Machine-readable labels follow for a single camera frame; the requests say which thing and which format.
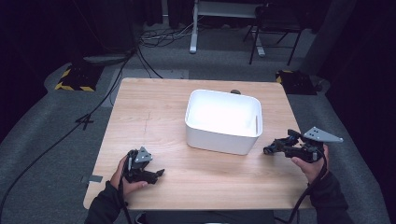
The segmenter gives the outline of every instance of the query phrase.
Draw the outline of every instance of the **human hand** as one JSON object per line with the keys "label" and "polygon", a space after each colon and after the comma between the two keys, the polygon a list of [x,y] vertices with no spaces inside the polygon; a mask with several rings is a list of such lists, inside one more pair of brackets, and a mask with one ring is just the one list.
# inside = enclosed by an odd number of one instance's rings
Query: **human hand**
{"label": "human hand", "polygon": [[[326,174],[327,174],[329,172],[329,148],[326,145],[323,145],[323,149],[324,149],[324,155],[327,160],[327,167],[326,167],[327,168]],[[323,158],[320,158],[320,160],[312,163],[303,161],[297,157],[291,158],[291,161],[301,168],[301,171],[303,171],[303,173],[305,174],[309,184],[312,184],[315,178],[317,178],[324,163]]]}
{"label": "human hand", "polygon": [[[120,177],[123,169],[123,164],[125,163],[127,156],[124,156],[119,163],[119,167],[117,168],[116,173],[114,173],[113,176],[111,176],[110,179],[110,184],[116,188],[119,189],[119,183],[120,183]],[[122,178],[122,184],[123,184],[123,195],[126,196],[132,191],[142,189],[143,187],[148,185],[148,182],[146,181],[139,181],[139,182],[134,182],[134,183],[129,183],[124,177]]]}

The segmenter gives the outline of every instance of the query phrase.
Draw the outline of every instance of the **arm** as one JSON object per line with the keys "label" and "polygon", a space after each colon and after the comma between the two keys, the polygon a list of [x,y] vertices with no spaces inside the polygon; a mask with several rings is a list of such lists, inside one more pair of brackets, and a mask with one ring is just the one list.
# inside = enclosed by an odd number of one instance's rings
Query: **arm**
{"label": "arm", "polygon": [[[324,155],[329,160],[329,149],[324,147]],[[293,157],[291,160],[301,168],[308,183],[311,184],[318,176],[324,161],[308,163]],[[318,224],[345,224],[353,223],[352,219],[347,213],[348,205],[341,192],[340,184],[337,178],[331,173],[327,172],[325,176],[313,187],[311,191],[311,203],[317,210]]]}
{"label": "arm", "polygon": [[[113,223],[119,216],[123,206],[122,203],[124,202],[120,200],[118,188],[125,160],[126,157],[120,160],[116,173],[114,173],[110,181],[106,182],[105,189],[93,199],[90,209],[88,210],[88,216],[85,219],[86,224]],[[123,196],[125,197],[131,192],[145,187],[148,183],[146,181],[139,181],[130,184],[123,178],[122,184]]]}

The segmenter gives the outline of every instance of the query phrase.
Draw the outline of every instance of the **white plastic bin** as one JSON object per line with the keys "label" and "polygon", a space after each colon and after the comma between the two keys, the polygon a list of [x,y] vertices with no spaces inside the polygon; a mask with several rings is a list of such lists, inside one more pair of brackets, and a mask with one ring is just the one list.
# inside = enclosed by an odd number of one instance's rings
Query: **white plastic bin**
{"label": "white plastic bin", "polygon": [[262,105],[251,96],[196,90],[185,121],[189,146],[247,155],[262,134]]}

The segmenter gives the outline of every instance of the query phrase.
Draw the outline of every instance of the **gray floor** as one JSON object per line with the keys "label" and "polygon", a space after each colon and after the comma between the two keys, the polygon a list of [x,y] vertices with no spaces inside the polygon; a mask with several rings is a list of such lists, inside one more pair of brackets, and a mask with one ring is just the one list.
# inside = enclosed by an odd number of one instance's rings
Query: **gray floor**
{"label": "gray floor", "polygon": [[[264,58],[255,55],[253,64],[248,65],[252,38],[242,42],[246,30],[205,30],[199,34],[196,54],[189,54],[188,35],[166,47],[141,49],[154,69],[187,70],[189,79],[273,82],[276,71],[300,67],[315,39],[309,31],[304,32],[290,66],[286,66],[290,52],[287,49],[268,49]],[[95,92],[56,91],[54,87],[67,65],[49,74],[45,82],[48,94],[23,116],[0,146],[0,195],[27,165],[67,134],[76,119],[99,104],[115,71],[120,69],[120,64],[106,67]],[[125,69],[143,66],[134,56]],[[360,224],[389,223],[378,183],[324,95],[330,84],[324,81],[323,85],[318,96],[288,95],[300,129],[307,131],[317,126],[345,139],[342,144],[330,144],[330,160],[331,170],[339,178],[349,203],[349,214]],[[3,223],[83,222],[87,215],[82,206],[86,185],[80,179],[92,173],[111,110],[111,106],[99,106],[92,116],[94,123],[86,131],[78,127],[29,169],[7,197]],[[276,211],[285,219],[289,214],[290,211]],[[123,215],[117,223],[126,223]],[[301,223],[316,223],[315,210],[302,210]]]}

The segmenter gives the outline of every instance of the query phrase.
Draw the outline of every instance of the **black sleeve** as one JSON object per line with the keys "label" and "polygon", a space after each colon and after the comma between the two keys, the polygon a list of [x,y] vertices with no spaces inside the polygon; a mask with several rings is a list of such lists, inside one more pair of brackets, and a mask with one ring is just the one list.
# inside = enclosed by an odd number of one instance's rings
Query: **black sleeve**
{"label": "black sleeve", "polygon": [[106,188],[93,199],[85,223],[113,223],[119,216],[121,208],[118,191],[107,181]]}
{"label": "black sleeve", "polygon": [[347,213],[348,205],[340,183],[330,172],[313,188],[311,203],[317,210],[318,224],[354,223]]}

